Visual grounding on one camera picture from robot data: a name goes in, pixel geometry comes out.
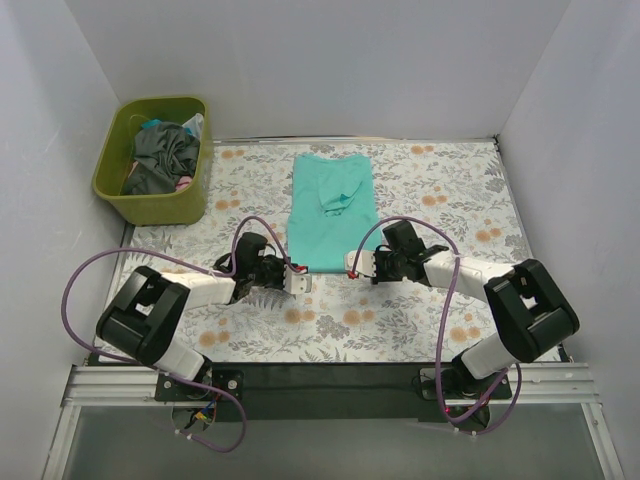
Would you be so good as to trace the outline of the teal t shirt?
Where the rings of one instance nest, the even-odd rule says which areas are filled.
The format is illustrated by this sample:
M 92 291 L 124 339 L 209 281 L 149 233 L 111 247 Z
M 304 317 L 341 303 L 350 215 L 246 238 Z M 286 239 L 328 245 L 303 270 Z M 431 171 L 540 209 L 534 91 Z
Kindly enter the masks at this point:
M 311 154 L 294 161 L 288 253 L 312 273 L 340 273 L 344 256 L 361 243 L 380 242 L 369 230 L 379 221 L 371 160 L 363 155 L 325 159 Z

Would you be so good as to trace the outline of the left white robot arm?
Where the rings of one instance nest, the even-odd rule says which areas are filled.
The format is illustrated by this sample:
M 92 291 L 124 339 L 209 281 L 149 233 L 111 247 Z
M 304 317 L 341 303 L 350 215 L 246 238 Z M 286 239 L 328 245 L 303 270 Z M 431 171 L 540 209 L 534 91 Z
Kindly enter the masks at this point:
M 297 269 L 267 246 L 265 237 L 248 232 L 205 273 L 136 268 L 100 316 L 97 337 L 141 365 L 177 376 L 188 398 L 205 398 L 213 386 L 210 361 L 176 336 L 180 319 L 186 310 L 236 303 L 253 288 L 293 293 Z

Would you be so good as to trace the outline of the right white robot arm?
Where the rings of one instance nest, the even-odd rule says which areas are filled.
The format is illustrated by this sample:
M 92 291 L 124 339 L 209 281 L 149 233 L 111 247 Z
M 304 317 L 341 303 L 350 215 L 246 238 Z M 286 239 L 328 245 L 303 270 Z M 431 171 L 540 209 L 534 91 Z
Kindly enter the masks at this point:
M 433 288 L 452 286 L 489 306 L 496 332 L 441 370 L 446 392 L 475 397 L 502 370 L 538 360 L 580 328 L 574 309 L 536 259 L 492 263 L 465 257 L 451 246 L 428 247 L 405 219 L 384 228 L 383 235 L 386 245 L 373 253 L 373 283 L 410 280 Z

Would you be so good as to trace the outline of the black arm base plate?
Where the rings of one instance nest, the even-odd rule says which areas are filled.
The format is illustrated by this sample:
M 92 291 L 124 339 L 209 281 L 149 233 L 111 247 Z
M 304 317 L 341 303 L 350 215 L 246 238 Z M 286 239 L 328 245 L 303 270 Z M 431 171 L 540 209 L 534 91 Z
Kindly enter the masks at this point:
M 435 377 L 432 363 L 217 363 L 203 383 L 224 391 L 209 416 L 239 420 L 240 402 L 251 420 L 417 419 L 460 416 L 488 393 L 508 400 L 512 385 L 495 375 L 482 381 L 456 377 L 451 366 Z

